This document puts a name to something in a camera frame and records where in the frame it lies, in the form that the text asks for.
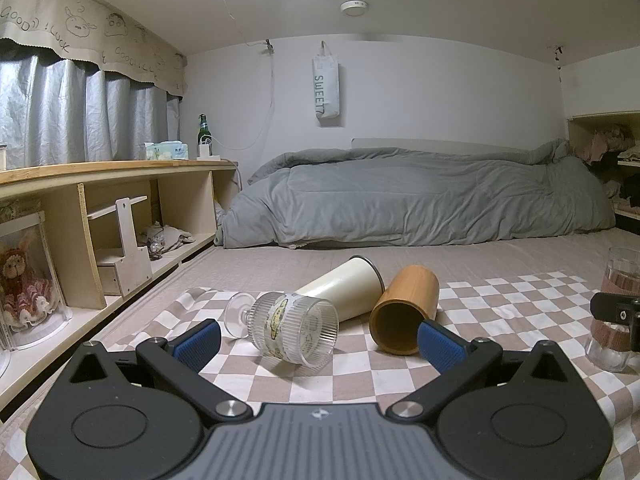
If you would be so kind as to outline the brown bamboo cup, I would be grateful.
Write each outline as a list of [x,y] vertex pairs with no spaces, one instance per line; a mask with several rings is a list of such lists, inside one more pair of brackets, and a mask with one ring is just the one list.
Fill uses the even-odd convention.
[[369,330],[382,352],[412,356],[418,352],[418,329],[436,318],[437,276],[425,266],[405,266],[371,311]]

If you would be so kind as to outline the glass cup with brown sleeve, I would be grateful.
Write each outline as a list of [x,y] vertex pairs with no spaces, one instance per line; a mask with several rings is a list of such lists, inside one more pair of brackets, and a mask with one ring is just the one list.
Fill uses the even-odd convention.
[[601,289],[589,304],[592,315],[585,345],[588,359],[602,370],[622,372],[639,354],[639,252],[612,247]]

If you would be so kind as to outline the brown white checkered cloth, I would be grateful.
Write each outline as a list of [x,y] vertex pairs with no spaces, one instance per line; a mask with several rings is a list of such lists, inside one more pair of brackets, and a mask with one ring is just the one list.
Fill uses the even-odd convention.
[[587,359],[589,301],[595,291],[583,278],[562,271],[446,282],[439,289],[436,322],[447,337],[425,354],[383,352],[362,316],[342,324],[332,359],[322,370],[267,359],[250,338],[224,334],[201,374],[252,408],[265,401],[376,402],[386,408],[462,360],[474,339],[495,341],[504,351],[528,351],[549,339],[574,363],[612,426],[612,451],[603,478],[635,479],[639,374],[635,368],[610,373]]

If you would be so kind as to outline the small wooden stand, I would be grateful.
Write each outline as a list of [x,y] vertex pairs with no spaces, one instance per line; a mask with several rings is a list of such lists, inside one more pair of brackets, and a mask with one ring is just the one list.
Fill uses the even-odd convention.
[[104,294],[127,297],[152,278],[152,266],[148,248],[139,246],[134,229],[132,206],[148,199],[146,195],[122,197],[110,206],[88,213],[90,221],[116,214],[119,248],[98,248],[96,266]]

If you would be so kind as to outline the cream white tumbler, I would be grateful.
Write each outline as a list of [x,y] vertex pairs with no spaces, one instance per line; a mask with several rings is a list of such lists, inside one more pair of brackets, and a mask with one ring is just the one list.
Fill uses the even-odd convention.
[[345,322],[371,312],[384,294],[385,284],[378,268],[368,258],[352,256],[296,292],[329,301],[338,320]]

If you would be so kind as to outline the ribbed clear stemmed glass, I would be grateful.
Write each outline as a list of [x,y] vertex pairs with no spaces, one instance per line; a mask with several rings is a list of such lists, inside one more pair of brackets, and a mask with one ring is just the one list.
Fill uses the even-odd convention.
[[328,300],[297,292],[247,292],[232,296],[222,314],[234,339],[249,339],[263,356],[307,368],[332,358],[340,321]]

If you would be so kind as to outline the wooden low shelf unit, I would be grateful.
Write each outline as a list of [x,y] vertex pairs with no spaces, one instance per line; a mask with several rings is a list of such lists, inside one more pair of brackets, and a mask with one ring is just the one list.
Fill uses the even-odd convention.
[[[53,265],[72,318],[62,330],[32,347],[11,351],[1,329],[1,417],[9,416],[36,388],[38,377],[68,349],[86,339],[138,292],[183,260],[213,243],[215,207],[238,192],[233,162],[125,160],[78,162],[8,170],[1,175],[1,224],[42,211]],[[96,221],[88,213],[122,197],[146,195],[132,206],[134,229],[158,222],[195,238],[151,259],[152,278],[127,297],[104,294],[96,266],[98,248],[119,248],[116,214]]]

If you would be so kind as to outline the plush doll in clear case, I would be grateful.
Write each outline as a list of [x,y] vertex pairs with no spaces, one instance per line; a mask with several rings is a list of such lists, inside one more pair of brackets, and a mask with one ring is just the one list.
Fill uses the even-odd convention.
[[1,328],[11,351],[52,337],[70,322],[42,211],[1,225]]

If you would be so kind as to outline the white charger block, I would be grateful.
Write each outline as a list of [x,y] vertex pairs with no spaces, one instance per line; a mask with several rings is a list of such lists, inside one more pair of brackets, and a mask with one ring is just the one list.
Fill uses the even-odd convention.
[[198,146],[198,160],[200,162],[220,162],[221,157],[213,153],[210,144],[200,144]]

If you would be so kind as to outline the tissue pack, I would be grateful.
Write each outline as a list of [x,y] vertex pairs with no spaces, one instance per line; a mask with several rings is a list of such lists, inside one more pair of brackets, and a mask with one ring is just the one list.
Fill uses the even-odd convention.
[[188,160],[188,146],[180,141],[163,141],[145,143],[143,155],[145,160]]

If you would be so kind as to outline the green glass bottle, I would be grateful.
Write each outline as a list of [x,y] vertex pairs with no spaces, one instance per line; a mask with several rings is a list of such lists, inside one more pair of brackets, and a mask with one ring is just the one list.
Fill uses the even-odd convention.
[[198,145],[200,144],[212,144],[212,134],[205,114],[198,116]]

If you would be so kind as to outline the grey curtain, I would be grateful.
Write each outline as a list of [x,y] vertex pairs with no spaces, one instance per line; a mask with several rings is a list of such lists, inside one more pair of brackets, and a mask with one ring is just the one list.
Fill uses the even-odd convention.
[[179,137],[178,96],[49,49],[1,41],[1,144],[9,169],[137,159]]

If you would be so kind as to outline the white hanging fabric bag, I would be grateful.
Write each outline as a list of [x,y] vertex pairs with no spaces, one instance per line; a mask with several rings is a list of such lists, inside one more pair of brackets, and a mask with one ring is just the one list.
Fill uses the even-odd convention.
[[314,85],[314,114],[320,125],[341,116],[340,63],[322,40],[318,54],[311,60]]

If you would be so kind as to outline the ceiling smoke detector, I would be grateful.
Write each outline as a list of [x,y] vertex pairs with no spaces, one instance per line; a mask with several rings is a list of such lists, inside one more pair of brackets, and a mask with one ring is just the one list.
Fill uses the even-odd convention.
[[347,0],[341,4],[341,12],[351,18],[365,14],[368,9],[369,5],[364,0]]

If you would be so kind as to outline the beige cartoon valance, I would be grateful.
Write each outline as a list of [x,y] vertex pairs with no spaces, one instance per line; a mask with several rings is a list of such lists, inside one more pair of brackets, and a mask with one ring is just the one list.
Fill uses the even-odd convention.
[[101,0],[1,0],[1,37],[154,84],[172,96],[186,91],[186,57]]

